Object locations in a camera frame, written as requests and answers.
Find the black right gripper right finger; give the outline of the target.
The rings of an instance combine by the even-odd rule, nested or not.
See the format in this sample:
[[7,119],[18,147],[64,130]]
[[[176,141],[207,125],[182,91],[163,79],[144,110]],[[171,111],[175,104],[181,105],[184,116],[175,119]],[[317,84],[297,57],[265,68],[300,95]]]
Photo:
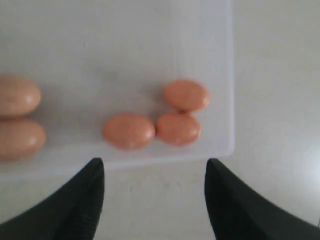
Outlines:
[[266,200],[218,159],[207,161],[204,196],[217,240],[318,240],[320,229]]

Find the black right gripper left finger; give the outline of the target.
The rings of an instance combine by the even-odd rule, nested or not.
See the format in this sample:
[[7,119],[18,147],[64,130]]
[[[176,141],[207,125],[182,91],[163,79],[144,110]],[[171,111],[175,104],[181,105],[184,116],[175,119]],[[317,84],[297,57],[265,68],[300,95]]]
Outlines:
[[0,225],[2,240],[92,240],[102,213],[105,170],[93,158],[52,195]]

